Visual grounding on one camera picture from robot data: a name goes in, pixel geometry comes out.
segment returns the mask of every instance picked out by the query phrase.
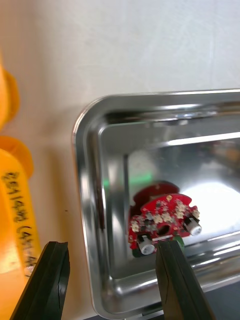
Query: stainless steel tray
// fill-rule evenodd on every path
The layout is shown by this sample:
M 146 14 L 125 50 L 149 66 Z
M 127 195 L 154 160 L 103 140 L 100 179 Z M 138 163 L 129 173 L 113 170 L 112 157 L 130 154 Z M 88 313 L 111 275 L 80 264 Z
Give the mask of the stainless steel tray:
M 73 130 L 86 255 L 98 314 L 123 319 L 161 301 L 155 255 L 127 241 L 133 195 L 169 181 L 193 199 L 202 233 L 185 253 L 204 291 L 239 280 L 240 90 L 112 95 Z

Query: yellow plastic object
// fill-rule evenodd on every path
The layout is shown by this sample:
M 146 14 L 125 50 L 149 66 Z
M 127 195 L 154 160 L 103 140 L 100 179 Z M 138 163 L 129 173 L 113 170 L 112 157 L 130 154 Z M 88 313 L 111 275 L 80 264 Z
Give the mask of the yellow plastic object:
M 0 149 L 8 151 L 18 159 L 28 178 L 34 172 L 34 162 L 29 149 L 20 140 L 11 136 L 0 135 Z
M 9 320 L 41 254 L 28 177 L 21 162 L 2 149 L 0 140 L 1 320 Z
M 14 117 L 18 109 L 17 83 L 14 77 L 4 70 L 0 59 L 0 129 Z

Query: metal tray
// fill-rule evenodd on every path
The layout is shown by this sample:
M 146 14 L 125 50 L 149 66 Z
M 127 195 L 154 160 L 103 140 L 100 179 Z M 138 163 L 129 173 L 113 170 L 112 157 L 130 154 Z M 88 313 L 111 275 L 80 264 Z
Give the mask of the metal tray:
M 200 211 L 202 233 L 184 239 L 209 291 L 240 274 L 240 90 L 112 95 L 89 105 L 73 130 L 93 306 L 109 319 L 160 305 L 155 255 L 127 241 L 133 195 L 178 185 Z

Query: white surface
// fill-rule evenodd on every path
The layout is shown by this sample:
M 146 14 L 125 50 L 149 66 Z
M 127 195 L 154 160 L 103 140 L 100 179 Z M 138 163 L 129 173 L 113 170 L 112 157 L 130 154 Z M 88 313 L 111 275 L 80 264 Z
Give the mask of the white surface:
M 63 319 L 91 305 L 71 153 L 81 109 L 117 93 L 240 87 L 239 0 L 0 0 L 0 49 L 21 108 L 3 134 L 32 152 L 42 246 L 68 241 Z

